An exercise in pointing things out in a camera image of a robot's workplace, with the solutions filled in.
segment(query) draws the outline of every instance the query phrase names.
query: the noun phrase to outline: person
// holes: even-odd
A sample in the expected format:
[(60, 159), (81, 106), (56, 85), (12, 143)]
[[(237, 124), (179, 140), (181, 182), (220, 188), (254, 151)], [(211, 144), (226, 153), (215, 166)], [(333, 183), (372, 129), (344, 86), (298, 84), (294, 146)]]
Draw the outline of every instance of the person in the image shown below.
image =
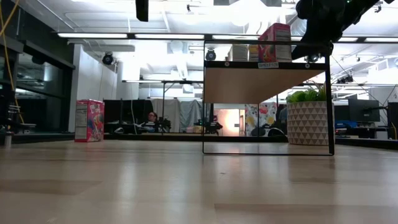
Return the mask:
[(148, 114), (148, 121), (156, 122), (157, 121), (157, 114), (155, 112), (150, 112)]

